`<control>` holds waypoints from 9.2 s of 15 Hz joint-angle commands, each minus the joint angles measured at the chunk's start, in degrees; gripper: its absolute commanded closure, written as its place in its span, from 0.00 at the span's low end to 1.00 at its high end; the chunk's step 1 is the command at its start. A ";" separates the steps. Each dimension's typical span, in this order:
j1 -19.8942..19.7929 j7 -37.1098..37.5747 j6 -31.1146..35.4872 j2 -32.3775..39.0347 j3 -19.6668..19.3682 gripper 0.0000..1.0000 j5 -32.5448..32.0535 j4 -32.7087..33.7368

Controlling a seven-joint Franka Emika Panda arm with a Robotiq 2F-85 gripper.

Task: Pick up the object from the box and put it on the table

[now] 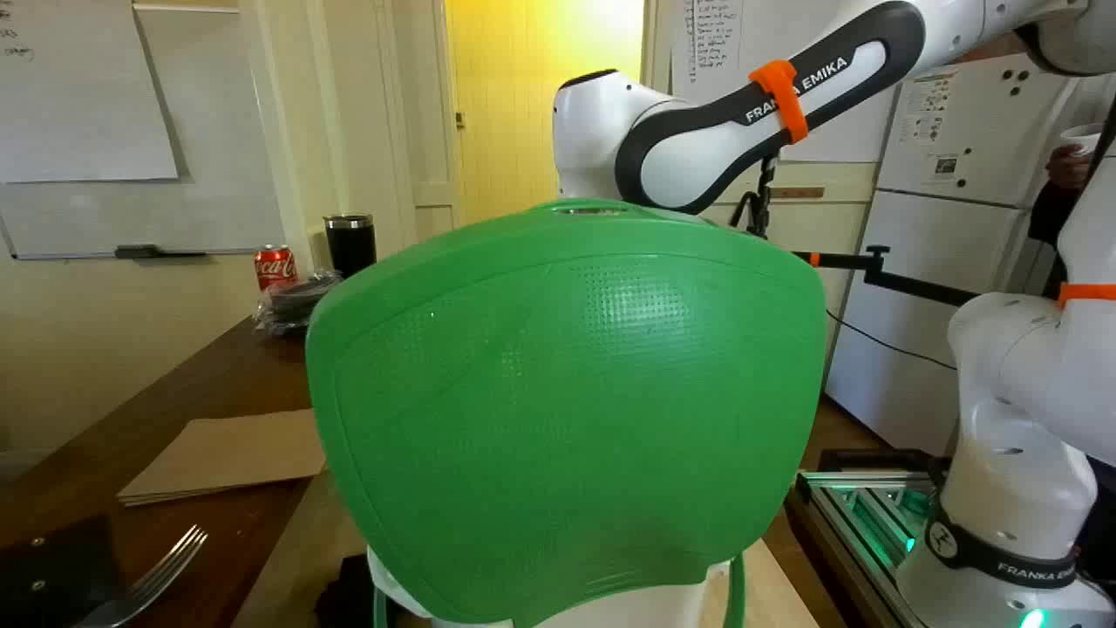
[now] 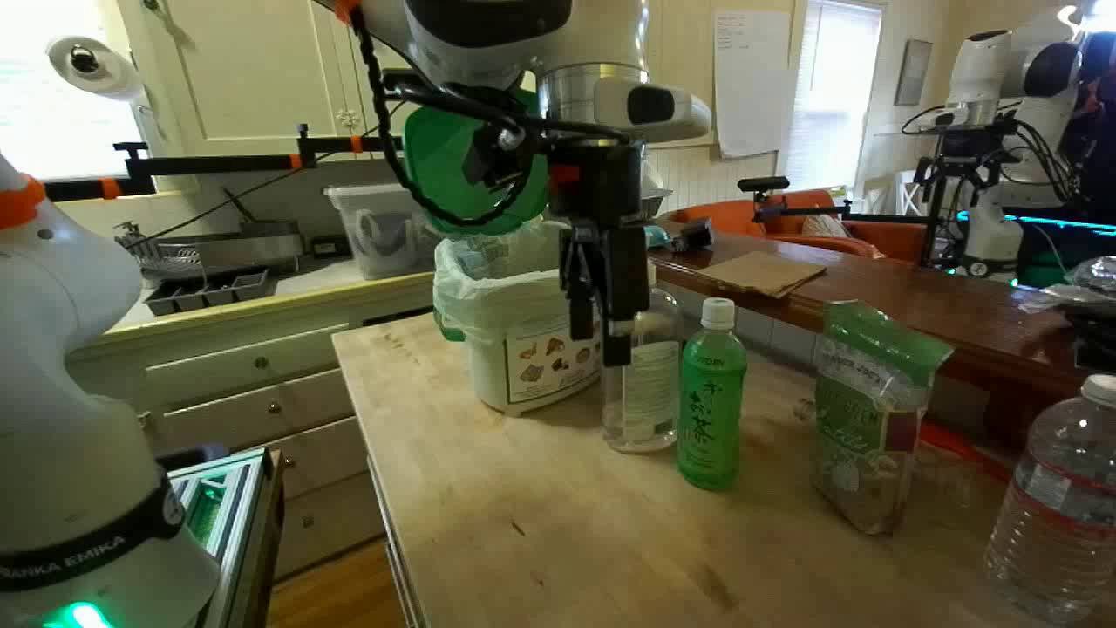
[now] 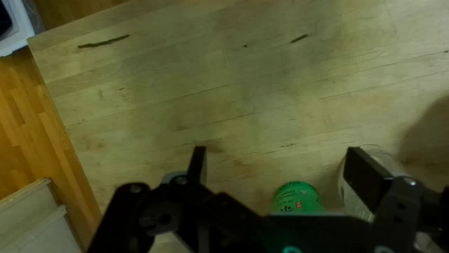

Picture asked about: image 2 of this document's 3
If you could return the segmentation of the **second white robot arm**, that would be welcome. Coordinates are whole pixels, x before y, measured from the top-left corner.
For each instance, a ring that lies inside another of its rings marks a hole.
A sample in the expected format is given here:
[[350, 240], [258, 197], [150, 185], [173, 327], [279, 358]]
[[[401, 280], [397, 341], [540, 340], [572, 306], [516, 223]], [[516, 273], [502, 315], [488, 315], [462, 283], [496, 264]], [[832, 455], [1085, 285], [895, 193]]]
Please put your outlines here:
[[927, 268], [1009, 273], [1024, 240], [1013, 213], [1085, 202], [1081, 172], [1059, 152], [1077, 78], [1073, 39], [994, 29], [960, 42], [947, 94], [903, 121], [903, 137], [933, 139], [916, 164]]

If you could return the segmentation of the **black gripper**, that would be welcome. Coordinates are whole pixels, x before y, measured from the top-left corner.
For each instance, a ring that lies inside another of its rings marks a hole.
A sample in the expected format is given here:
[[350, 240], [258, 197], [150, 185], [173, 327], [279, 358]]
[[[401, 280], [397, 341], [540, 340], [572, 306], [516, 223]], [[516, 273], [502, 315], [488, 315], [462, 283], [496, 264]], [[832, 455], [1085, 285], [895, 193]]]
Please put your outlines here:
[[594, 276], [603, 273], [603, 364], [630, 364], [630, 323], [648, 306], [641, 232], [641, 146], [612, 137], [561, 137], [548, 146], [568, 335], [594, 335]]

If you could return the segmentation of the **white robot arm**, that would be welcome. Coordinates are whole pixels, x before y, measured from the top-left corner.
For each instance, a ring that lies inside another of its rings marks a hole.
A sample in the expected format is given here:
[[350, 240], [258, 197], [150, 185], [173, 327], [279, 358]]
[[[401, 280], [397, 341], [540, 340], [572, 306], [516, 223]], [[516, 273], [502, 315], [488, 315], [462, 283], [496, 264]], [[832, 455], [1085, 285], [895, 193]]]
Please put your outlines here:
[[611, 366], [648, 306], [646, 152], [710, 125], [648, 78], [651, 0], [319, 0], [350, 23], [397, 185], [443, 239], [558, 228], [568, 330]]

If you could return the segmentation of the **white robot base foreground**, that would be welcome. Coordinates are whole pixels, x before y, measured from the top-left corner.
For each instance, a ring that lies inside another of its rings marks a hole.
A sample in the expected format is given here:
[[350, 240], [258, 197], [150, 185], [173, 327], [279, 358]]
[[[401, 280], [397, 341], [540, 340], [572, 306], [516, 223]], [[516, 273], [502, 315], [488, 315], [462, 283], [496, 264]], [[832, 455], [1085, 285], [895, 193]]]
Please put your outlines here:
[[134, 413], [66, 364], [134, 296], [134, 261], [0, 157], [4, 628], [194, 628], [215, 592]]

